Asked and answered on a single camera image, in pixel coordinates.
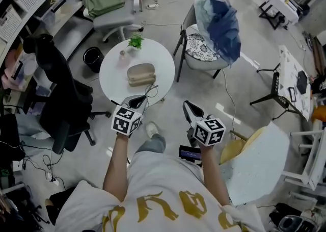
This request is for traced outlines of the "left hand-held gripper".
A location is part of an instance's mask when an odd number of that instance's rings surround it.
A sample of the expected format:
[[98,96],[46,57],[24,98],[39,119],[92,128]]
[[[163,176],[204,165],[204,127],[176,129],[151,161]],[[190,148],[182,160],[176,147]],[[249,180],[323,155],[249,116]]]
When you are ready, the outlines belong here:
[[148,97],[145,95],[133,95],[125,98],[114,110],[111,129],[130,136],[141,125],[147,103]]

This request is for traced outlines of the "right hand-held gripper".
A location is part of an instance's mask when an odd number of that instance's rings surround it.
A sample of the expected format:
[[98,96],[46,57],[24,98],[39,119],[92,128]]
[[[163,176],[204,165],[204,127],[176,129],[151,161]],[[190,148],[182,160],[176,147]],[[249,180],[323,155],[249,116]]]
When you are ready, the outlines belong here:
[[210,147],[221,143],[226,127],[219,118],[216,118],[214,115],[208,115],[206,118],[203,118],[204,111],[189,100],[183,102],[182,108],[185,118],[191,126],[187,131],[191,147],[198,145]]

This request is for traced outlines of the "thin-framed eyeglasses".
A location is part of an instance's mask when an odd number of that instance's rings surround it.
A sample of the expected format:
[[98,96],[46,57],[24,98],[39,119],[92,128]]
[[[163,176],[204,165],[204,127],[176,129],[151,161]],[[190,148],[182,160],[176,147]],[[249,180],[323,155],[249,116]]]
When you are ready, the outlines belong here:
[[148,98],[154,98],[158,94],[158,85],[149,84],[145,89],[145,96]]

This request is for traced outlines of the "beige cloth pouch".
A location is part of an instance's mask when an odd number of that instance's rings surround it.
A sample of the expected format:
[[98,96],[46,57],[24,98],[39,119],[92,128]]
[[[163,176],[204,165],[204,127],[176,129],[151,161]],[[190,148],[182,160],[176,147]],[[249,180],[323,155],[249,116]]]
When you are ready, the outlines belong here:
[[155,67],[150,63],[131,66],[128,68],[127,77],[132,87],[153,84],[156,81]]

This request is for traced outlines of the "person's right forearm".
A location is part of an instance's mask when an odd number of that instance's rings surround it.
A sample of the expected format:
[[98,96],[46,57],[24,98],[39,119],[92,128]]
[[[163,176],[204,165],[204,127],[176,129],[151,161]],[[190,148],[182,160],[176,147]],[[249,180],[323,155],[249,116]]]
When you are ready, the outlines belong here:
[[213,146],[200,145],[204,184],[208,191],[220,203],[230,205],[230,198],[217,161],[217,151]]

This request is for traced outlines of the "person's left forearm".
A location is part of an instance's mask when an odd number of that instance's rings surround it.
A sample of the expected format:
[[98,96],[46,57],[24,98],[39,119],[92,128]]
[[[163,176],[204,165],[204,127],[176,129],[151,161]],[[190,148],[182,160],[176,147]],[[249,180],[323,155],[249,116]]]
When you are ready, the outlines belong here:
[[103,190],[115,196],[120,202],[127,193],[127,146],[129,137],[117,134],[113,153],[104,178]]

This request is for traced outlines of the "person's white shoe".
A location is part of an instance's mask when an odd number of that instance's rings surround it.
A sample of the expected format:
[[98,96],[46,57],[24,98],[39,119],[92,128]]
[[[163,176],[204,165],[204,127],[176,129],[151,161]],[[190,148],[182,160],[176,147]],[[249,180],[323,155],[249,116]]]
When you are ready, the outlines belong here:
[[151,139],[154,135],[159,134],[157,125],[154,122],[148,122],[146,124],[146,133],[147,136]]

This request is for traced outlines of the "round white table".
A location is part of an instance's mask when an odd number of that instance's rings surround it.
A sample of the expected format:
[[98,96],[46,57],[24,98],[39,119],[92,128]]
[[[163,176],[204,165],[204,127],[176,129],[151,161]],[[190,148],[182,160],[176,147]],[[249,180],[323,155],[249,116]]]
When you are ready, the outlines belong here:
[[[129,59],[125,67],[118,66],[120,51],[124,50]],[[132,87],[128,83],[128,68],[137,64],[150,63],[155,67],[158,94],[154,98],[148,98],[149,105],[161,101],[170,90],[175,77],[174,59],[170,52],[160,43],[144,39],[141,49],[128,46],[128,41],[122,41],[114,46],[104,57],[99,82],[106,97],[117,104],[133,95],[144,95],[147,86]]]

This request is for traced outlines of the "black device with screen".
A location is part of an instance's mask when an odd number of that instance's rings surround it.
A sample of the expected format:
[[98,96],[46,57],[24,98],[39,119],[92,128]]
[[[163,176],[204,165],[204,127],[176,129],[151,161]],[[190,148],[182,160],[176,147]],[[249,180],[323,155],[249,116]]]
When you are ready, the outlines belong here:
[[201,151],[196,147],[180,145],[179,157],[190,162],[201,161]]

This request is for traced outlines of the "person's jeans leg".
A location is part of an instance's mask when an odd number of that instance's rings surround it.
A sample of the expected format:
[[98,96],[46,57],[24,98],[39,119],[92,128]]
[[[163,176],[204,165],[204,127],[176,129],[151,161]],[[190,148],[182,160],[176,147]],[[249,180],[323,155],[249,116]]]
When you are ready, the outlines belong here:
[[160,134],[154,134],[151,138],[144,142],[135,152],[149,151],[155,153],[164,153],[166,149],[166,140]]

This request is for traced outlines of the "small pink bottle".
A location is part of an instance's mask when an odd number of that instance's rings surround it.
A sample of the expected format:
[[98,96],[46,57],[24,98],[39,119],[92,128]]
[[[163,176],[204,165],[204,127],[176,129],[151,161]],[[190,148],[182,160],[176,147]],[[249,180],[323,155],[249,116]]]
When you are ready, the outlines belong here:
[[122,50],[119,53],[119,59],[118,59],[118,66],[119,67],[125,67],[129,64],[129,59],[125,54],[125,51]]

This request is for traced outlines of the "grey chair with black legs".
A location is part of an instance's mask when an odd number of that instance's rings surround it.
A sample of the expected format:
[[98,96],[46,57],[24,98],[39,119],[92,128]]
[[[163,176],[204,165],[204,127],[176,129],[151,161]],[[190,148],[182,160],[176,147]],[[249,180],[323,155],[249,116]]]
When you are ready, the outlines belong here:
[[183,21],[183,24],[181,24],[181,26],[180,26],[180,38],[179,38],[176,48],[173,52],[173,54],[175,55],[178,52],[178,49],[180,47],[182,48],[180,64],[179,64],[177,79],[176,79],[177,82],[179,81],[180,76],[181,76],[183,62],[186,62],[188,67],[193,70],[202,70],[202,71],[214,70],[215,73],[212,76],[213,79],[216,78],[216,76],[219,74],[219,72],[222,69],[228,67],[228,63],[221,57],[215,61],[205,62],[205,61],[200,61],[200,60],[194,59],[193,57],[191,57],[185,53],[186,44],[187,44],[187,36],[190,35],[186,32],[186,30],[193,25],[196,26],[197,22],[196,22],[196,15],[195,15],[194,7],[191,6],[191,8],[189,9],[189,11]]

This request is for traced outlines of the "yellow chair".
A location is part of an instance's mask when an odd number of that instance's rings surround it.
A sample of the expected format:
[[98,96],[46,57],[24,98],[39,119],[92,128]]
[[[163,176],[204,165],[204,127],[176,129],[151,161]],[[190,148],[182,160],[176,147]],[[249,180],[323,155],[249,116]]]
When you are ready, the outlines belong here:
[[230,161],[234,157],[241,154],[245,149],[247,149],[265,130],[265,126],[256,130],[249,138],[243,136],[242,134],[230,131],[238,139],[230,141],[222,150],[220,156],[220,165]]

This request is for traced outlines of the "small green potted plant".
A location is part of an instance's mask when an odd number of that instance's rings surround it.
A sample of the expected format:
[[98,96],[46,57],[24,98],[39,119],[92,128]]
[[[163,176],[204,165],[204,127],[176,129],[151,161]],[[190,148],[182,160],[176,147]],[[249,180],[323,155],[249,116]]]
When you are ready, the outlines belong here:
[[133,34],[128,41],[128,46],[135,48],[135,49],[141,49],[142,48],[142,42],[144,38],[141,34]]

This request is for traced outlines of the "black waste bin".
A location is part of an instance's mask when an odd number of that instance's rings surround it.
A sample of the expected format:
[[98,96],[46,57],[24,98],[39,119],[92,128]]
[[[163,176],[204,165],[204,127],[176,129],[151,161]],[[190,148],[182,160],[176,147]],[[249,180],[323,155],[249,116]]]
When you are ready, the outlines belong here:
[[103,59],[104,59],[104,55],[98,47],[88,48],[83,55],[84,63],[94,73],[100,72],[100,67],[101,67]]

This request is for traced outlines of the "black and white patterned cushion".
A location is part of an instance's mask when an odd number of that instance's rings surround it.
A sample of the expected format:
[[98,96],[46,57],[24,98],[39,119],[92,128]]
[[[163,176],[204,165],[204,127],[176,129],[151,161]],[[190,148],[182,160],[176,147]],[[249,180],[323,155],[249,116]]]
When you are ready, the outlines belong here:
[[187,36],[185,53],[194,59],[211,62],[220,58],[220,55],[212,51],[205,39],[198,33]]

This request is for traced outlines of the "white foam board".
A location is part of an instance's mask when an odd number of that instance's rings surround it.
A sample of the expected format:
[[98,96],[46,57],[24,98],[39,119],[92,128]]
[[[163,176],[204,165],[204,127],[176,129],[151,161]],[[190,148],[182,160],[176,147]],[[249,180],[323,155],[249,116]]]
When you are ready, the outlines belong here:
[[241,154],[221,164],[231,202],[240,205],[270,194],[282,175],[289,137],[272,121]]

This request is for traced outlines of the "black office chair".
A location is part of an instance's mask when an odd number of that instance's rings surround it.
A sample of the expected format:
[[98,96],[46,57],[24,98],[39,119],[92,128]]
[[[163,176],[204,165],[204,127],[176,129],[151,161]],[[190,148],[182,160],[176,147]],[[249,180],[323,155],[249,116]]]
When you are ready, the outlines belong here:
[[34,95],[30,98],[31,105],[44,103],[39,123],[53,138],[53,152],[74,151],[82,133],[86,134],[90,145],[95,145],[89,133],[88,119],[98,115],[109,118],[111,113],[92,112],[93,89],[73,78],[51,35],[28,36],[23,42],[23,50],[27,54],[35,54],[39,67],[55,84],[49,96]]

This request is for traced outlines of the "white office chair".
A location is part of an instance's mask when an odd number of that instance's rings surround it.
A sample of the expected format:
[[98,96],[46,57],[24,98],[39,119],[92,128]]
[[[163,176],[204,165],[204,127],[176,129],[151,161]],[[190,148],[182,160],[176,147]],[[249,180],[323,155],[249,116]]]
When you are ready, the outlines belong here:
[[124,29],[138,32],[144,29],[143,26],[134,23],[138,8],[139,0],[125,0],[124,7],[93,18],[93,28],[104,34],[103,42],[107,42],[109,36],[115,32],[119,34],[120,40],[124,41]]

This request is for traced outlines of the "person's white printed t-shirt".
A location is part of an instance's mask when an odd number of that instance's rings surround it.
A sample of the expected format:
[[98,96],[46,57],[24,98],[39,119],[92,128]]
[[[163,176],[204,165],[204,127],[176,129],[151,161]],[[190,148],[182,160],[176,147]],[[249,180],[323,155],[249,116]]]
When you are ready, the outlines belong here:
[[196,164],[162,153],[135,154],[123,201],[76,186],[56,220],[55,232],[263,232],[252,210],[222,206],[203,183]]

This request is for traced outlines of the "blue cloth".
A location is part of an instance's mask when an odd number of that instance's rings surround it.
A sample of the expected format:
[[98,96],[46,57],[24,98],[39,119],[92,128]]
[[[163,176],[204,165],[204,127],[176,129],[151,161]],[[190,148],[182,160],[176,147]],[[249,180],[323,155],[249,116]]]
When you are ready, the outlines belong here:
[[228,0],[195,0],[193,6],[199,34],[231,66],[241,51],[237,10]]

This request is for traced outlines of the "white shelf unit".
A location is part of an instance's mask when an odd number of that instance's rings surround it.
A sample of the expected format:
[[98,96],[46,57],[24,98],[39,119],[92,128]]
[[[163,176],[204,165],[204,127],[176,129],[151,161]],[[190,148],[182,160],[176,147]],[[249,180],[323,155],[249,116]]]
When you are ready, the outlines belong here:
[[81,16],[82,0],[76,0],[73,9],[52,29],[45,26],[33,15],[46,0],[39,0],[28,12],[23,11],[14,0],[0,0],[0,17],[12,5],[22,19],[8,42],[0,38],[0,88],[10,89],[19,96],[31,81],[44,88],[51,88],[51,82],[43,69],[37,65],[34,55],[22,50],[24,39],[29,35],[48,33],[65,59],[69,59],[75,49],[92,31],[93,25]]

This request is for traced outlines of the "patterned top folding table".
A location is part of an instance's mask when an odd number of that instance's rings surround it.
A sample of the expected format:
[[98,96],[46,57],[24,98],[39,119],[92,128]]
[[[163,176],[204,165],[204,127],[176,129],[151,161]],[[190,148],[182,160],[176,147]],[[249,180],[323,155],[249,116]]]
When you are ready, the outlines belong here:
[[[303,95],[299,93],[296,87],[297,74],[301,70],[304,71],[304,69],[284,45],[279,46],[279,57],[280,61],[275,68],[258,69],[256,71],[257,73],[262,71],[273,73],[271,90],[270,94],[250,102],[250,105],[252,106],[267,100],[274,100],[284,109],[284,113],[294,113],[299,115],[301,118],[309,120],[311,85],[307,82],[307,90]],[[288,87],[295,88],[296,102],[291,102]]]

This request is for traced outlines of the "black hexagonal pad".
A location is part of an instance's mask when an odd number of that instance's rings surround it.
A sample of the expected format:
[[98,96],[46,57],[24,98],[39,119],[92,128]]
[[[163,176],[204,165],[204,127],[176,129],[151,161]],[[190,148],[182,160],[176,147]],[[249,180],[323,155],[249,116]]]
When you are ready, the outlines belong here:
[[308,78],[303,70],[297,74],[296,87],[301,95],[306,93]]

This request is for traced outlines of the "white power strip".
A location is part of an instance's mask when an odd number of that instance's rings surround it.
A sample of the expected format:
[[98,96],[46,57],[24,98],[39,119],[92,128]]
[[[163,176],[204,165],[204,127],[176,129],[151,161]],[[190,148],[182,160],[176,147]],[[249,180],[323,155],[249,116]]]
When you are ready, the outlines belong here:
[[59,186],[60,184],[60,182],[50,172],[46,172],[46,179],[56,186]]

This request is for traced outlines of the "clear plastic storage box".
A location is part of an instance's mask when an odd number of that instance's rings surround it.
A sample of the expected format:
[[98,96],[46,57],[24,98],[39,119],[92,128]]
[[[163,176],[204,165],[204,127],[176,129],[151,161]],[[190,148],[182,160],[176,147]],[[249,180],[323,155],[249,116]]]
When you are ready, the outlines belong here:
[[46,29],[52,29],[76,4],[76,0],[46,0],[34,13]]

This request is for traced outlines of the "white wooden rack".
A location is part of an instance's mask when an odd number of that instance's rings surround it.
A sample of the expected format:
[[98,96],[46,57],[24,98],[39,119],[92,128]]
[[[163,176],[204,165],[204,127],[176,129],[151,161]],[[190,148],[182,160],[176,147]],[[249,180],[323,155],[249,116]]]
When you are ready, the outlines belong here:
[[308,158],[301,174],[283,171],[284,181],[311,191],[326,188],[322,177],[326,164],[326,127],[322,128],[322,121],[316,119],[310,131],[291,132],[291,138],[311,137],[311,144],[299,144],[298,149],[308,149]]

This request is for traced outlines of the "table with white cloth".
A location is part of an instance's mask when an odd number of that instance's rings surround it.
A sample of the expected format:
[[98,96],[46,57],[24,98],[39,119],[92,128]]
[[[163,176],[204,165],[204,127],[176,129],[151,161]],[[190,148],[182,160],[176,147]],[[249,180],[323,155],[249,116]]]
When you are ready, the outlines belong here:
[[299,20],[297,8],[290,0],[264,0],[259,6],[261,11],[259,17],[266,19],[274,30],[276,30],[283,20],[295,24]]

